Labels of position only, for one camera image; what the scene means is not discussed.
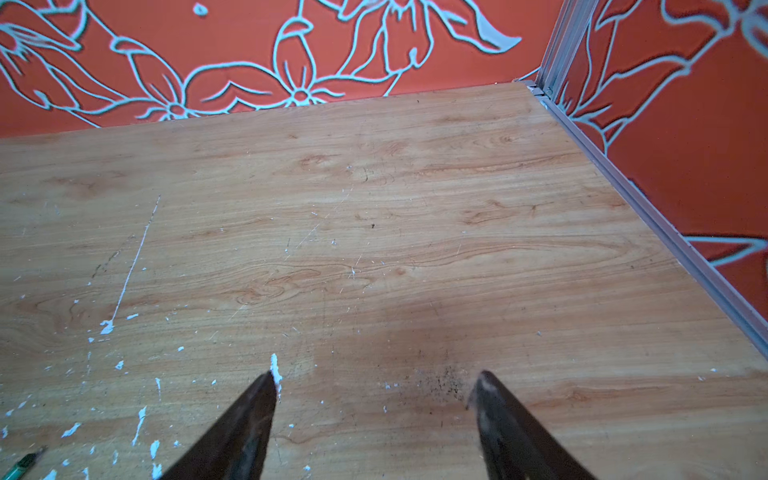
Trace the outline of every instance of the wooden surface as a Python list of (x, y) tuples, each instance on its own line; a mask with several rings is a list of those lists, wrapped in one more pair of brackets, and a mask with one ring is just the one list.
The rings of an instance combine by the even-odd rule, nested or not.
[(481, 369), (600, 478), (764, 478), (768, 364), (519, 84), (0, 158), (2, 468), (149, 478), (276, 353), (264, 478), (482, 478)]

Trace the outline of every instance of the wood grain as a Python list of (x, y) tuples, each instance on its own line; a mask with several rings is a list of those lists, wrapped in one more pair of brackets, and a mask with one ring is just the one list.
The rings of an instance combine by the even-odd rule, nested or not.
[(765, 360), (521, 85), (0, 157), (2, 468), (148, 478), (276, 353), (264, 478), (482, 478), (481, 369), (600, 478), (765, 475)]

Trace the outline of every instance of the metal frame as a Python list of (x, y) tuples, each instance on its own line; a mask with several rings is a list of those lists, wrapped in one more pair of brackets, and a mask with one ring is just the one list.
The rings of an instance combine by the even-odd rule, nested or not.
[(736, 289), (698, 252), (659, 210), (611, 163), (568, 116), (533, 82), (524, 82), (544, 108), (592, 161), (595, 167), (632, 207), (640, 218), (658, 235), (680, 265), (709, 293), (712, 300), (741, 328), (757, 350), (768, 359), (768, 322)]
[(553, 98), (562, 88), (598, 0), (565, 0), (536, 76), (536, 86)]

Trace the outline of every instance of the red wall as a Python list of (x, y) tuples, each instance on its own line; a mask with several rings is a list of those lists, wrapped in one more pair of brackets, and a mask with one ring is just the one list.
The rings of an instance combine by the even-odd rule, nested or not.
[(768, 2), (601, 0), (567, 82), (561, 108), (768, 318)]
[(51, 2), (0, 1), (0, 137), (510, 81), (541, 63), (561, 6)]

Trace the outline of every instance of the green pen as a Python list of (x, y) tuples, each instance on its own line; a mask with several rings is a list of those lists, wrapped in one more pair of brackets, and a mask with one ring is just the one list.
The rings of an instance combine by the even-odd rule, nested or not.
[(24, 458), (16, 462), (16, 465), (13, 465), (8, 473), (3, 475), (2, 480), (17, 480), (17, 478), (21, 478), (38, 461), (43, 452), (45, 452), (45, 447), (40, 448), (35, 453), (24, 455)]

